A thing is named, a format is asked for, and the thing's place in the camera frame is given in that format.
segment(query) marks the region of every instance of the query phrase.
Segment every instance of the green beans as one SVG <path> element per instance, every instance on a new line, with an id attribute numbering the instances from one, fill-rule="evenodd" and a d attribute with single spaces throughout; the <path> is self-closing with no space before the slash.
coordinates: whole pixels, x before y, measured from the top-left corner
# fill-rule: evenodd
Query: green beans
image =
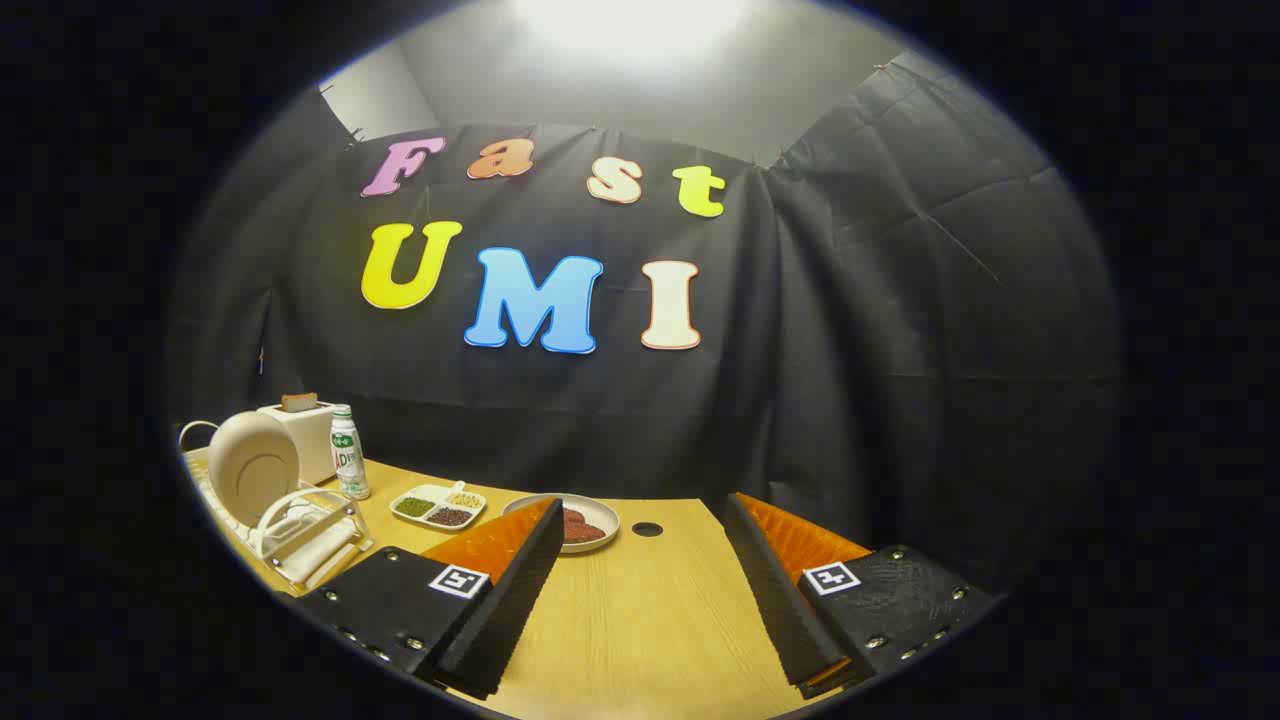
<path id="1" fill-rule="evenodd" d="M 406 497 L 396 505 L 397 512 L 403 512 L 410 518 L 421 518 L 428 510 L 435 507 L 435 503 L 430 500 L 421 500 L 417 497 Z"/>

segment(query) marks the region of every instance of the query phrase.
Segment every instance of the black fabric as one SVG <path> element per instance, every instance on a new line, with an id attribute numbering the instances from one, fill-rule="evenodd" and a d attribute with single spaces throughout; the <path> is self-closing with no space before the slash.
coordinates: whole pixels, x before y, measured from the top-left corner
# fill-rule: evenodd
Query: black fabric
<path id="1" fill-rule="evenodd" d="M 398 192 L 360 197 L 390 142 L 430 135 L 445 149 Z M 534 140 L 532 169 L 468 179 L 480 149 L 508 137 Z M 603 155 L 644 168 L 640 201 L 588 195 Z M 677 202 L 671 172 L 699 164 L 726 179 L 719 218 Z M 370 232 L 433 220 L 463 231 L 431 296 L 369 305 Z M 424 245 L 404 242 L 393 279 L 412 277 Z M 539 283 L 567 255 L 604 264 L 595 352 L 463 342 L 476 252 L 493 246 L 521 250 Z M 699 347 L 640 345 L 652 260 L 701 269 Z M 768 170 L 562 126 L 334 149 L 264 191 L 234 231 L 197 231 L 188 273 L 201 286 L 188 324 L 202 324 L 170 383 L 191 393 L 175 420 L 317 392 L 352 405 L 384 462 L 535 492 L 698 497 L 716 515 L 740 491 L 860 544 L 908 542 L 992 588 L 1083 496 L 1117 395 L 1106 268 L 1065 181 L 915 55 Z"/>

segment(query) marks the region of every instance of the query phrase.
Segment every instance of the plate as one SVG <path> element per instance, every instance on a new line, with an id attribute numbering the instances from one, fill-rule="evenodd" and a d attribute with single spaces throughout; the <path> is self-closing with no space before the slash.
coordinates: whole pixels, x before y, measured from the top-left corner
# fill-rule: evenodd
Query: plate
<path id="1" fill-rule="evenodd" d="M 484 506 L 488 505 L 488 501 L 484 498 L 483 495 L 479 495 L 479 493 L 475 493 L 475 492 L 463 491 L 462 488 L 463 488 L 465 484 L 466 483 L 463 483 L 463 482 L 460 480 L 460 482 L 453 483 L 453 486 L 451 486 L 451 487 L 430 486 L 430 484 L 422 484 L 422 486 L 412 487 L 412 488 L 404 491 L 399 497 L 397 497 L 396 500 L 393 500 L 389 507 L 390 507 L 390 511 L 392 511 L 393 515 L 396 515 L 397 518 L 403 518 L 404 520 L 408 520 L 410 523 L 419 523 L 419 524 L 426 525 L 429 528 L 435 528 L 438 530 L 445 530 L 445 532 L 456 533 L 456 532 L 466 528 L 471 523 L 474 523 L 475 519 L 480 515 L 480 511 L 484 510 Z M 448 502 L 445 498 L 451 497 L 453 493 L 462 493 L 462 495 L 465 495 L 465 496 L 467 496 L 470 498 L 474 498 L 474 500 L 479 501 L 479 505 L 476 507 L 467 507 L 466 505 L 456 505 L 456 503 Z M 406 515 L 406 514 L 401 512 L 399 510 L 396 510 L 396 506 L 399 503 L 399 501 L 404 500 L 406 497 L 416 497 L 416 498 L 420 498 L 420 500 L 428 500 L 430 502 L 434 502 L 435 507 L 428 510 L 420 518 L 415 518 L 412 515 Z M 428 520 L 428 518 L 430 518 L 431 515 L 436 514 L 442 507 L 451 507 L 453 510 L 461 510 L 463 512 L 470 512 L 471 518 L 467 519 L 467 521 L 462 523 L 461 525 L 442 525 L 439 523 L 433 523 L 433 521 Z"/>
<path id="2" fill-rule="evenodd" d="M 228 418 L 209 442 L 209 484 L 239 523 L 256 528 L 273 502 L 298 487 L 298 450 L 264 413 Z"/>
<path id="3" fill-rule="evenodd" d="M 508 512 L 513 512 L 521 507 L 532 505 L 539 500 L 547 500 L 548 497 L 561 498 L 566 510 L 577 510 L 582 514 L 582 519 L 586 520 L 588 525 L 595 525 L 596 528 L 604 530 L 604 537 L 600 539 L 562 544 L 561 555 L 586 552 L 603 544 L 608 544 L 609 541 L 613 539 L 613 536 L 618 534 L 618 528 L 622 527 L 622 520 L 618 519 L 618 512 L 608 505 L 600 502 L 599 500 L 591 500 L 590 497 L 584 497 L 581 495 L 570 495 L 567 492 L 544 492 L 540 495 L 521 497 L 520 500 L 512 500 L 506 507 L 502 509 L 502 514 L 506 515 Z"/>

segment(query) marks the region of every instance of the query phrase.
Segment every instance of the white cord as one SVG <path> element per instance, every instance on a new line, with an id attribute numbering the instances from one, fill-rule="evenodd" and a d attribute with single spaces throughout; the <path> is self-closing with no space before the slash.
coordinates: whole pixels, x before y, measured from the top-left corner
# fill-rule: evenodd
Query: white cord
<path id="1" fill-rule="evenodd" d="M 182 438 L 186 437 L 187 430 L 196 425 L 209 425 L 210 428 L 218 429 L 218 425 L 210 423 L 209 420 L 192 420 L 183 425 L 182 432 L 178 433 L 178 450 L 182 451 Z"/>

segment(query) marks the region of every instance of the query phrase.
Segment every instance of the blue letter m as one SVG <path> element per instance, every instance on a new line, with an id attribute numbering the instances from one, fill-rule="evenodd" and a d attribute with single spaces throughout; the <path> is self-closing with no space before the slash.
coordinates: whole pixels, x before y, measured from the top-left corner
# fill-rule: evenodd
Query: blue letter m
<path id="1" fill-rule="evenodd" d="M 518 250 L 489 247 L 477 256 L 485 266 L 484 290 L 476 322 L 462 338 L 480 347 L 507 342 L 502 311 L 507 310 L 516 341 L 527 347 L 547 315 L 552 327 L 543 334 L 543 347 L 552 352 L 585 355 L 595 350 L 590 333 L 591 284 L 604 272 L 599 260 L 568 256 L 556 265 L 543 287 L 534 287 L 529 264 Z"/>

